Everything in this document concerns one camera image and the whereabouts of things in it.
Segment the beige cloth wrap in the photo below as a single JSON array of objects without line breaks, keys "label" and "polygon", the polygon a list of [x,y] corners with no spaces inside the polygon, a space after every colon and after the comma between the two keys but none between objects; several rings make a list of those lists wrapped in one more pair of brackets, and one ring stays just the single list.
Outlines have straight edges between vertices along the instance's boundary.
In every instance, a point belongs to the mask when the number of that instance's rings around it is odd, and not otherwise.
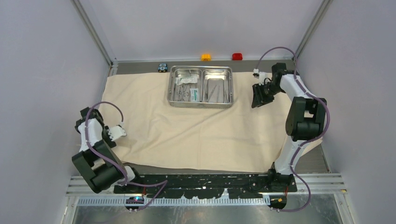
[{"label": "beige cloth wrap", "polygon": [[107,79],[99,111],[108,126],[124,116],[127,135],[114,148],[120,160],[161,168],[262,173],[278,158],[287,138],[291,101],[286,94],[251,108],[256,80],[249,72],[236,72],[230,108],[177,108],[167,101],[168,81],[167,73]]}]

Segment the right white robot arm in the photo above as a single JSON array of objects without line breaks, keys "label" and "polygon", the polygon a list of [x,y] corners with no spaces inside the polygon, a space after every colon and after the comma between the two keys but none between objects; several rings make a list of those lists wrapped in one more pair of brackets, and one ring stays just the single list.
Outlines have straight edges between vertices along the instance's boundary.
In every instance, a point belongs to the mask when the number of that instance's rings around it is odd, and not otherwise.
[{"label": "right white robot arm", "polygon": [[279,157],[267,172],[265,188],[271,191],[288,189],[294,182],[295,166],[307,146],[319,140],[325,131],[327,102],[311,93],[296,70],[288,70],[285,63],[272,66],[272,73],[253,70],[259,80],[253,88],[252,108],[267,105],[275,95],[285,93],[291,106],[285,122],[286,142]]}]

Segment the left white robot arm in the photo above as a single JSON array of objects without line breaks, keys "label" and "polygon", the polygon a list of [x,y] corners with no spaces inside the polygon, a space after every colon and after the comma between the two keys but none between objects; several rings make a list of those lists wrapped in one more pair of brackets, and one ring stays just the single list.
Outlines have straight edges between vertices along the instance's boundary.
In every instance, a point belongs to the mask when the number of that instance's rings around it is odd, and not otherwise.
[{"label": "left white robot arm", "polygon": [[113,151],[116,140],[126,137],[122,124],[105,125],[98,109],[89,107],[80,111],[75,130],[81,136],[79,152],[72,163],[94,193],[108,189],[112,184],[124,185],[132,193],[142,190],[143,180],[131,165],[122,163]]}]

